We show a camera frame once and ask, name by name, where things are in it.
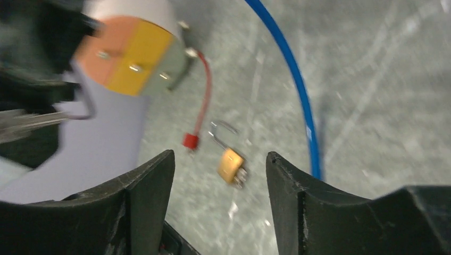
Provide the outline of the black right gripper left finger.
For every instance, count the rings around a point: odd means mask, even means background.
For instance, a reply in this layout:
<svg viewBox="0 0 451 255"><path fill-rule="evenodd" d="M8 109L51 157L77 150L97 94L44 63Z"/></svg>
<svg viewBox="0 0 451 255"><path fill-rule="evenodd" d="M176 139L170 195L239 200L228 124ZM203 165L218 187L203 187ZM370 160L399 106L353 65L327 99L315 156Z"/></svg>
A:
<svg viewBox="0 0 451 255"><path fill-rule="evenodd" d="M64 200L1 203L1 254L158 254L175 170L166 150Z"/></svg>

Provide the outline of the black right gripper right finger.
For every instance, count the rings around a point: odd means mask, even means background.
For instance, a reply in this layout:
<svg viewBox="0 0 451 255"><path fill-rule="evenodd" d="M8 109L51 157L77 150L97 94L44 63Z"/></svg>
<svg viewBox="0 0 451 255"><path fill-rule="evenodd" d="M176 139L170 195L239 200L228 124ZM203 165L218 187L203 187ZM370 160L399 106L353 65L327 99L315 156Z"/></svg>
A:
<svg viewBox="0 0 451 255"><path fill-rule="evenodd" d="M450 254L449 186L410 185L371 200L276 152L266 178L280 254Z"/></svg>

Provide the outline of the red cable padlock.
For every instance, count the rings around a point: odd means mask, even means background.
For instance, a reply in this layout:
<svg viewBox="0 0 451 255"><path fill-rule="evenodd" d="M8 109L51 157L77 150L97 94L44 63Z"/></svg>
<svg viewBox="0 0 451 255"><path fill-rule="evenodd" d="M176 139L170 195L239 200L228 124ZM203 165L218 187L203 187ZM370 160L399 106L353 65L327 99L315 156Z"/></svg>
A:
<svg viewBox="0 0 451 255"><path fill-rule="evenodd" d="M205 71L205 77L206 77L206 88L204 93L204 98L202 101L202 105L199 111L199 114L196 119L195 127L193 130L193 133L186 133L183 140L183 146L191 151L195 151L198 148L199 144L199 134L204 122L204 118L206 115L206 112L208 110L210 100L211 100L211 94L212 94L212 73L210 70L210 66L208 61L206 60L205 56L202 52L194 49L194 48L188 48L186 50L186 53L188 56L192 58L199 58L204 66Z"/></svg>

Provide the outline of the blue cable lock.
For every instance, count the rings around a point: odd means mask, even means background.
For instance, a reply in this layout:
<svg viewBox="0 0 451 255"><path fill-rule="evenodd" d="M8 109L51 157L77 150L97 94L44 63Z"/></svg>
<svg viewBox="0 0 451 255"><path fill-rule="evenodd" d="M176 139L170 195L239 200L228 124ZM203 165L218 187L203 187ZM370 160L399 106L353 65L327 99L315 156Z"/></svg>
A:
<svg viewBox="0 0 451 255"><path fill-rule="evenodd" d="M299 69L299 66L281 29L277 25L275 19L263 5L263 3L258 0L245 0L245 2L260 18L260 20L264 23L264 25L272 35L291 72L299 96L300 105L302 107L304 114L305 134L310 151L311 173L314 178L322 181L323 180L323 172L321 166L322 158L319 150L318 138L316 136L315 123L313 119L310 100L307 94L307 89L305 87L304 79L302 77L302 73Z"/></svg>

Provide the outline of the silver keys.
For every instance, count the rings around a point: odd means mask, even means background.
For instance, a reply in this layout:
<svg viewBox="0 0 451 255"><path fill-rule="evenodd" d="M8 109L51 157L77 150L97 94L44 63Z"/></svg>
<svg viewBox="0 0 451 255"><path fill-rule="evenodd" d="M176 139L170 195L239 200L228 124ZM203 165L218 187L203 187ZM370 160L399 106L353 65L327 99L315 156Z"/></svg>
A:
<svg viewBox="0 0 451 255"><path fill-rule="evenodd" d="M248 172L244 168L239 168L234 176L234 186L237 189L242 189L247 181Z"/></svg>

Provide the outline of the brass padlock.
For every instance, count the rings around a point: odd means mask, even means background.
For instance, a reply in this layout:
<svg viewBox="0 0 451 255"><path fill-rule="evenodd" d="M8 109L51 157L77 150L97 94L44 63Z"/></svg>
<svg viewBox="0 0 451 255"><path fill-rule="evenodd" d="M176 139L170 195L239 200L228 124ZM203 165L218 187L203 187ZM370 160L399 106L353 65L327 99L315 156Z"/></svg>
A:
<svg viewBox="0 0 451 255"><path fill-rule="evenodd" d="M245 169L246 160L239 152L228 146L218 136L218 128L222 126L235 135L238 135L239 131L235 127L224 121L212 121L210 125L210 136L212 137L214 142L216 142L222 149L224 149L219 166L217 168L217 173L228 185L234 186L234 176L236 175L236 172L239 168Z"/></svg>

